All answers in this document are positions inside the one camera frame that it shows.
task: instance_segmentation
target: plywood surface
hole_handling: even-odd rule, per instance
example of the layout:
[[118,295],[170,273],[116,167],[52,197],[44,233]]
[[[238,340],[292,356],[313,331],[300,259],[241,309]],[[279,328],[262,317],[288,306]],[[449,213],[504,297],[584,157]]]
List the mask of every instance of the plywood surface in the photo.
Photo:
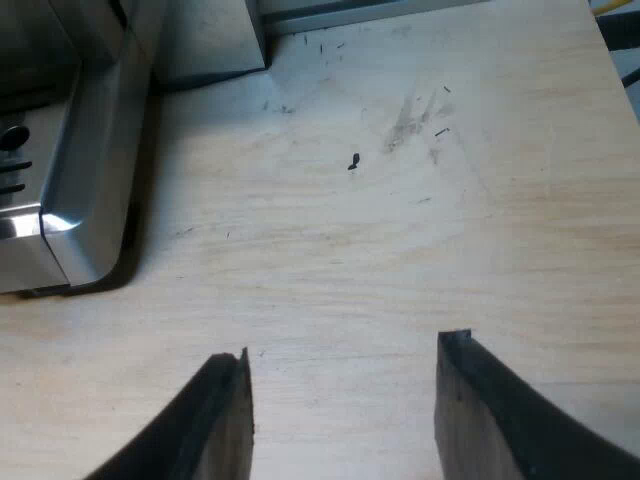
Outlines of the plywood surface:
[[254,479],[440,479],[456,327],[640,454],[640,141],[585,2],[285,37],[159,115],[133,280],[0,297],[0,477],[84,476],[248,345]]

